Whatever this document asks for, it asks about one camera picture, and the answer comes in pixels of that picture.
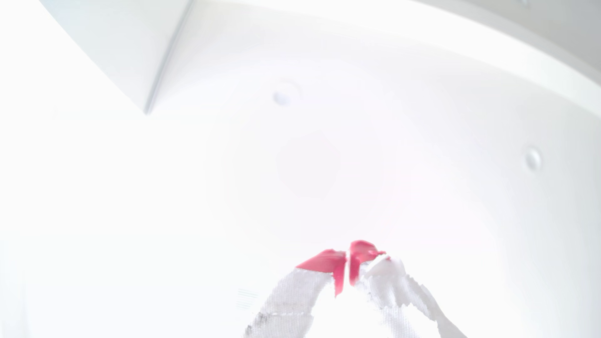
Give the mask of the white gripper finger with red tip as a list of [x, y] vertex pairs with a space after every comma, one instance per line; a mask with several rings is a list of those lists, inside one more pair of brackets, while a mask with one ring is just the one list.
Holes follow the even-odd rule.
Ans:
[[388, 337], [466, 337], [401, 260], [363, 240], [351, 242], [349, 253], [350, 284], [378, 313]]
[[342, 293], [346, 264], [345, 251], [327, 249], [295, 266], [272, 289], [244, 337], [306, 337], [321, 293]]

